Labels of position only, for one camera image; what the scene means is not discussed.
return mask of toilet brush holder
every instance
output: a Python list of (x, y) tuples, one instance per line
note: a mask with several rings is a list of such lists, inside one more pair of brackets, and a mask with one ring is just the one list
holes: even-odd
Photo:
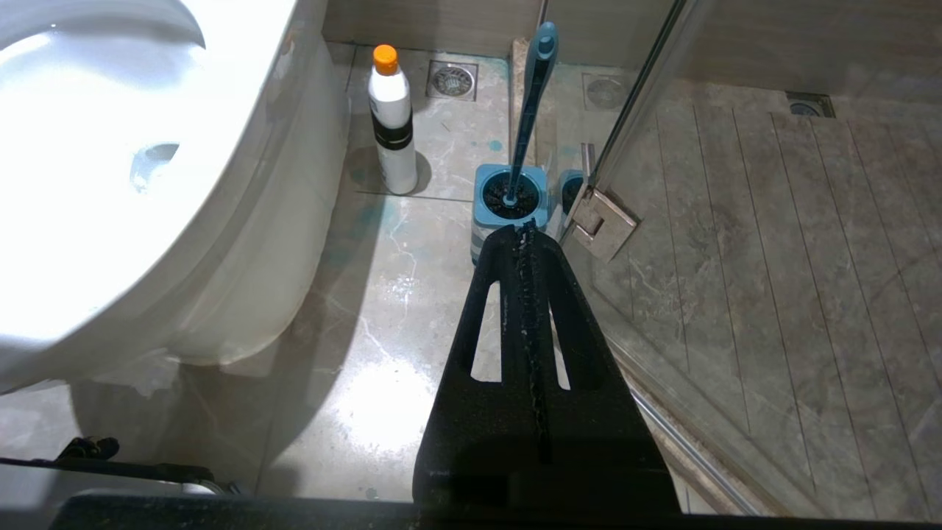
[(546, 172), (523, 166), (513, 206), (504, 203), (511, 169), (506, 164), (482, 164), (474, 179), (474, 224), (471, 228), (471, 261), (477, 265), (484, 240), (498, 228), (513, 224), (523, 226), (533, 221), (544, 232), (551, 209)]

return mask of toilet bowl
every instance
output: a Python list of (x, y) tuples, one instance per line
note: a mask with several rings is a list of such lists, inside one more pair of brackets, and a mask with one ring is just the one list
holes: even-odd
[(0, 393), (266, 347), (349, 102), (327, 0), (0, 0)]

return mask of white bottle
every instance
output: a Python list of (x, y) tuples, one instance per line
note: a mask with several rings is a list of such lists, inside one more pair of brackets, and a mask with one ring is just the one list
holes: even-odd
[(381, 44), (373, 50), (369, 77), (369, 107), (380, 153), (382, 181), (395, 194), (408, 193), (418, 184), (413, 142), (409, 80), (399, 68), (396, 48)]

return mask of floor drain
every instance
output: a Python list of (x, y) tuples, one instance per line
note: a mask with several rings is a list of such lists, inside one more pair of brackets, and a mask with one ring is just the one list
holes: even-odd
[(825, 94), (807, 92), (785, 92), (788, 99), (788, 108), (792, 114), (798, 116), (819, 116), (821, 118), (834, 118), (834, 106), (831, 98)]
[(474, 101), (477, 97), (478, 65), (434, 60), (429, 65), (426, 95)]
[(624, 81), (613, 75), (583, 74), (586, 110), (615, 110), (628, 98)]

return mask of bottle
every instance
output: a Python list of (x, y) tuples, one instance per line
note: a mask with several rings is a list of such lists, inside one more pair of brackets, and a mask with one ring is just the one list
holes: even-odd
[(380, 153), (383, 183), (397, 195), (414, 190), (418, 173), (409, 80), (399, 68), (396, 48), (388, 44), (381, 44), (373, 50), (369, 108), (373, 115), (373, 133)]

